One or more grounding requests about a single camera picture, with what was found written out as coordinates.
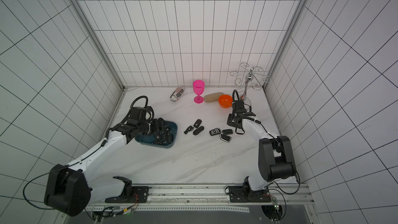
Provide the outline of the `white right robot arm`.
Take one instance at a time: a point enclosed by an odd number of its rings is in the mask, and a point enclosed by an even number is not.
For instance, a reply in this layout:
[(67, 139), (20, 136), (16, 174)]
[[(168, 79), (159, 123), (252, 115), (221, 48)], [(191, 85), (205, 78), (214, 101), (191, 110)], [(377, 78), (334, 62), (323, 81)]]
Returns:
[(258, 169), (255, 174), (247, 176), (243, 188), (247, 194), (266, 189), (278, 180), (294, 177), (300, 185), (291, 141), (287, 136), (278, 136), (269, 132), (258, 120), (251, 109), (245, 108), (243, 100), (232, 102), (232, 113), (228, 116), (227, 125), (240, 135), (250, 134), (258, 142)]

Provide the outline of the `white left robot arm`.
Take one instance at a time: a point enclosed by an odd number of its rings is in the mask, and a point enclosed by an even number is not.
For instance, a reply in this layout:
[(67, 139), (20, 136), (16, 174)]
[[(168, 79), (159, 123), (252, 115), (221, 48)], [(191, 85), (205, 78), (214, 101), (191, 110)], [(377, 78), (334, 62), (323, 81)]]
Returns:
[(133, 107), (123, 120), (107, 130), (106, 136), (89, 151), (67, 165), (54, 166), (48, 175), (44, 203), (69, 216), (76, 216), (86, 206), (115, 198), (129, 202), (133, 197), (131, 180), (113, 176), (102, 184), (93, 184), (97, 169), (116, 151), (137, 136), (167, 137), (169, 124), (155, 119), (151, 107)]

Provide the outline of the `black silver flip key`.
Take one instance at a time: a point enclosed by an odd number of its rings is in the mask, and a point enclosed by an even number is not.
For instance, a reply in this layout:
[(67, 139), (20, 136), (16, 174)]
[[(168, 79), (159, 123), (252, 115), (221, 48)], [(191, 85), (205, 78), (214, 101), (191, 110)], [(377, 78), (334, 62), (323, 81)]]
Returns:
[(219, 137), (222, 141), (224, 141), (226, 143), (229, 143), (232, 139), (230, 136), (228, 136), (226, 134), (220, 134)]

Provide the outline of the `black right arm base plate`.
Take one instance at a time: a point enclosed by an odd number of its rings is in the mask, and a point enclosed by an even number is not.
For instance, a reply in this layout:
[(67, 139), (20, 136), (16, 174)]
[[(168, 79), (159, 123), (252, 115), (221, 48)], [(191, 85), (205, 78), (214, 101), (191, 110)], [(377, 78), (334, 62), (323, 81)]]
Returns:
[(272, 201), (267, 190), (253, 191), (246, 186), (228, 186), (226, 193), (232, 203), (270, 203)]

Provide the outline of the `black BMW key fob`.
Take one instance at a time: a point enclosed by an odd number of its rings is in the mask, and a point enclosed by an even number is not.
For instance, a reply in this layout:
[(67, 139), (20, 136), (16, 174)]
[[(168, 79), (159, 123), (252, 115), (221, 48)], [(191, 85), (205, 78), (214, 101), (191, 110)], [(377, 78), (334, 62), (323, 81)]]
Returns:
[(214, 129), (210, 130), (210, 132), (209, 132), (210, 136), (220, 135), (221, 133), (222, 133), (222, 131), (219, 128), (214, 128)]

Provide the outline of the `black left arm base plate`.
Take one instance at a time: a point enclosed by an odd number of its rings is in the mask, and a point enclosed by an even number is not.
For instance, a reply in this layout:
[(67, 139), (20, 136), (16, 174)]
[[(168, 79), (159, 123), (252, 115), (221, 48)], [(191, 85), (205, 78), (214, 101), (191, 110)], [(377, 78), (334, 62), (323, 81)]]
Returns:
[(133, 186), (132, 181), (122, 176), (114, 176), (118, 183), (123, 182), (122, 191), (110, 198), (106, 198), (106, 203), (146, 203), (149, 195), (148, 186)]

